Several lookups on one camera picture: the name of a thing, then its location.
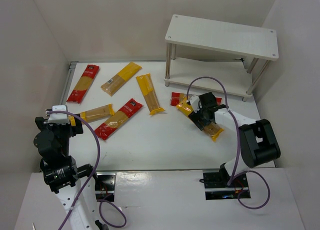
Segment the yellow Pastatime bag front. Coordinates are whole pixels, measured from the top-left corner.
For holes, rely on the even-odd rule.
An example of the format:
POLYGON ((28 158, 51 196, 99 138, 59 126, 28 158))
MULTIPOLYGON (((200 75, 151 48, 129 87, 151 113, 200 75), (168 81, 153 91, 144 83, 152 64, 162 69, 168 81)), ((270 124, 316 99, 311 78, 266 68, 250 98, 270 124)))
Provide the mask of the yellow Pastatime bag front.
MULTIPOLYGON (((175 106, 183 115, 187 118, 189 114, 193 111, 193 108, 187 104, 187 100, 184 94, 181 94, 179 97, 179 103, 175 106)), ((224 131, 218 124, 210 123, 208 126, 205 126, 203 131, 210 136, 210 138, 216 142, 219 135, 224 131)))

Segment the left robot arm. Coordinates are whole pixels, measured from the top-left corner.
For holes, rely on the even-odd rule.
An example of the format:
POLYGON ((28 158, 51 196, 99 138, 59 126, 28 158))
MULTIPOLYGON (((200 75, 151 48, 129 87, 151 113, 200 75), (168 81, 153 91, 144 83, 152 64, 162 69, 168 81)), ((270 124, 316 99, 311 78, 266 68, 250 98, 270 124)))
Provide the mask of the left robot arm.
POLYGON ((59 229, 63 229, 66 223, 70 223, 73 230, 108 229, 98 216, 95 196, 98 164, 77 167, 75 159, 69 154, 71 137, 82 134, 83 126, 91 132, 94 130, 79 115, 74 115, 73 126, 69 121, 70 112, 51 109, 46 114, 47 118, 35 118, 39 133, 33 144, 41 155, 40 170, 44 182, 66 212, 59 229))

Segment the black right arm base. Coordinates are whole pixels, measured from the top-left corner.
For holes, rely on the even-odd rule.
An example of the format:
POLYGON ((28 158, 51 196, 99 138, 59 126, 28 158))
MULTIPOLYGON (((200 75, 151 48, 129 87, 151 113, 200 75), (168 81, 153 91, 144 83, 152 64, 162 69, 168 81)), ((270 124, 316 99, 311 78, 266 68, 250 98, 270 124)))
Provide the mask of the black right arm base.
POLYGON ((204 185, 206 200, 250 199, 251 194, 246 174, 236 177, 230 186, 227 186, 218 171, 204 171, 199 180, 204 185))

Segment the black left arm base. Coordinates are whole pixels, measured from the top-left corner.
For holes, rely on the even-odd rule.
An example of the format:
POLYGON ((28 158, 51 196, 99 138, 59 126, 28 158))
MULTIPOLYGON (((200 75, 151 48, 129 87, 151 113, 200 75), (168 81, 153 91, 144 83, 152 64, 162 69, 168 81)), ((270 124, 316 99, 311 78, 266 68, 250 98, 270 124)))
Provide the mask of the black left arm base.
POLYGON ((109 202, 115 200, 116 173, 97 172, 95 181, 96 199, 105 199, 109 202))

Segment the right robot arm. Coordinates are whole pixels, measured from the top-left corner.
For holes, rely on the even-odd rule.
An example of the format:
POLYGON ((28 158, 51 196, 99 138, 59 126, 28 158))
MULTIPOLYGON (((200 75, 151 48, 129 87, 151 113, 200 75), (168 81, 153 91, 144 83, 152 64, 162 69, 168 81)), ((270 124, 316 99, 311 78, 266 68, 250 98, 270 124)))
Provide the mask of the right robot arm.
POLYGON ((234 130, 237 138, 236 156, 220 166, 220 174, 228 181, 259 165, 281 156, 280 147, 271 123, 266 119, 255 120, 232 111, 225 104, 218 104, 212 93, 192 96, 186 101, 192 108, 188 117, 200 129, 209 124, 234 130))

